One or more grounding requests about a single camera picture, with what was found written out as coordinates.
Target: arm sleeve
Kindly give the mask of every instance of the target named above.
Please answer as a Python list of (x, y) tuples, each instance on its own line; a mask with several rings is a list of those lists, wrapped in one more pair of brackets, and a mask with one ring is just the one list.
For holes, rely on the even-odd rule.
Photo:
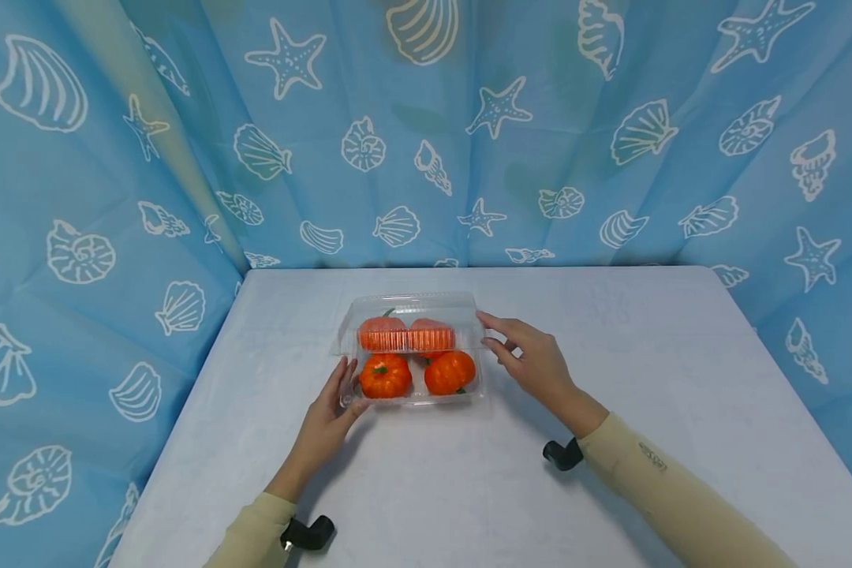
[(753, 522), (615, 414), (579, 445), (594, 473), (687, 566), (795, 566)]
[(261, 494), (243, 507), (205, 568), (282, 568), (287, 552), (281, 535), (296, 506), (274, 495)]

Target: blue curtain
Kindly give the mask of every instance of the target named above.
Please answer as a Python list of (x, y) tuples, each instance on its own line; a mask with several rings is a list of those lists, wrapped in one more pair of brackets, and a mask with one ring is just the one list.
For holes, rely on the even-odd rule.
[(852, 0), (0, 1), (0, 566), (105, 566), (241, 272), (702, 264), (852, 472)]

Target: white table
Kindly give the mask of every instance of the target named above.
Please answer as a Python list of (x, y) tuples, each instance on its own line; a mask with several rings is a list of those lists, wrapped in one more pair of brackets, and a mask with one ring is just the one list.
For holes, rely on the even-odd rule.
[[(355, 297), (470, 291), (555, 334), (572, 376), (801, 566), (852, 566), (852, 478), (754, 330), (700, 267), (251, 271), (114, 556), (202, 566), (287, 454)], [(477, 405), (370, 412), (300, 519), (338, 527), (302, 566), (675, 566), (484, 352)]]

